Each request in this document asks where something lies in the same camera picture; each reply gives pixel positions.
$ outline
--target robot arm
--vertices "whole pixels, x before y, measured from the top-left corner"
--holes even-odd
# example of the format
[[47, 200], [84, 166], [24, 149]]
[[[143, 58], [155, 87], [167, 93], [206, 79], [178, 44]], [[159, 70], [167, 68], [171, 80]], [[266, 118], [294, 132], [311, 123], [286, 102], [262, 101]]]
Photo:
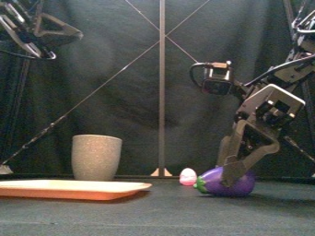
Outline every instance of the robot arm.
[[29, 53], [23, 58], [51, 60], [55, 59], [51, 47], [80, 40], [83, 32], [43, 13], [41, 8], [43, 0], [0, 1], [0, 36], [7, 34]]
[[[282, 129], [306, 106], [306, 102], [292, 95], [292, 91], [311, 78], [315, 71], [314, 22], [315, 11], [296, 26], [299, 37], [287, 62], [271, 68], [247, 84], [232, 78], [230, 63], [220, 66], [226, 72], [216, 72], [218, 63], [191, 66], [190, 76], [202, 92], [215, 95], [232, 94], [242, 101], [232, 132], [222, 140], [216, 161], [216, 167], [222, 170], [220, 184], [227, 188], [234, 186], [266, 155], [279, 151], [278, 139]], [[204, 69], [200, 82], [195, 78], [195, 70], [199, 67]], [[204, 190], [204, 182], [196, 182], [196, 185], [199, 184], [203, 186], [196, 188]]]

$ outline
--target gray cup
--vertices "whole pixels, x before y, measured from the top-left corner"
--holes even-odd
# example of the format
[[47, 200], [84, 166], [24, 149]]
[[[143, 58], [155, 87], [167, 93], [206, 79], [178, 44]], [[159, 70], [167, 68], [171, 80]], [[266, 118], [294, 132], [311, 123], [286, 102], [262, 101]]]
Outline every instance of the gray cup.
[[112, 181], [119, 168], [122, 139], [79, 135], [72, 138], [71, 165], [75, 180]]

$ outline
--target dark table surface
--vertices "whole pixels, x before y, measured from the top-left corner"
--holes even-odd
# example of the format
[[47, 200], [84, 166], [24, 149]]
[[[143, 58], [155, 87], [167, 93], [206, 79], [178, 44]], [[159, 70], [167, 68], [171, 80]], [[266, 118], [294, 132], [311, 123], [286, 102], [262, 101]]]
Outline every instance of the dark table surface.
[[203, 195], [176, 179], [111, 201], [0, 197], [0, 235], [315, 235], [315, 185], [256, 182], [248, 197]]

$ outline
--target metal pole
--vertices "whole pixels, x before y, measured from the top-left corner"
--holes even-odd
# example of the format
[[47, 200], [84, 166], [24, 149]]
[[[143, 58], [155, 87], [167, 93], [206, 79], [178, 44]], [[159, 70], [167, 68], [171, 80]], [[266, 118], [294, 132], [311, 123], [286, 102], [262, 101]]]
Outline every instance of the metal pole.
[[166, 169], [166, 0], [160, 0], [159, 176]]

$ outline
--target orange tray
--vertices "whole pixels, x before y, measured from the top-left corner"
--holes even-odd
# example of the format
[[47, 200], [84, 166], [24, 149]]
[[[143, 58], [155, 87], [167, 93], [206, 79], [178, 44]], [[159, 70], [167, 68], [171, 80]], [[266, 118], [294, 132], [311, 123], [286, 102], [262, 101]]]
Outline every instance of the orange tray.
[[112, 200], [134, 195], [151, 183], [31, 180], [0, 182], [1, 196]]

